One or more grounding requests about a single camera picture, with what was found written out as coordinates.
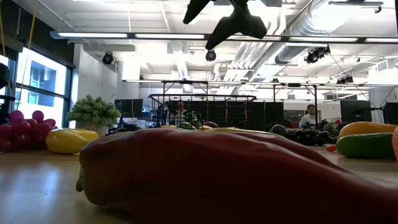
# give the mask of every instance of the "wooden table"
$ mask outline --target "wooden table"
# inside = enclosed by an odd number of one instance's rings
[[[366,178],[398,185],[395,161],[347,159],[324,147],[313,150]],[[133,223],[128,214],[92,205],[76,192],[78,172],[78,155],[0,153],[0,224]]]

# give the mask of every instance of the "computer monitor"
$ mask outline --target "computer monitor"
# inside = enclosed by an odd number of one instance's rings
[[[398,125],[398,103],[386,103],[385,113],[389,124]]]
[[[143,99],[115,100],[116,109],[122,113],[123,118],[141,118]]]
[[[371,103],[364,100],[341,100],[341,121],[372,121]]]
[[[284,120],[283,102],[266,102],[266,125],[281,123]]]

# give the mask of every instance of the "yellow bell pepper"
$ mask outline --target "yellow bell pepper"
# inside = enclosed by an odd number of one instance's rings
[[[45,138],[48,149],[61,154],[75,154],[90,141],[98,139],[98,133],[84,129],[60,128],[49,132]]]

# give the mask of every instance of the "potted plant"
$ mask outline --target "potted plant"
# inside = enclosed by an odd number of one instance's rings
[[[113,103],[106,103],[101,97],[93,99],[91,95],[78,100],[67,114],[68,121],[76,121],[76,128],[96,131],[105,136],[106,127],[111,127],[121,113]]]

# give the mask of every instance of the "flower pot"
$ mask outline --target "flower pot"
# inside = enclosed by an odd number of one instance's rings
[[[76,121],[77,129],[85,129],[89,131],[95,131],[100,137],[104,137],[106,134],[106,126],[89,121]]]

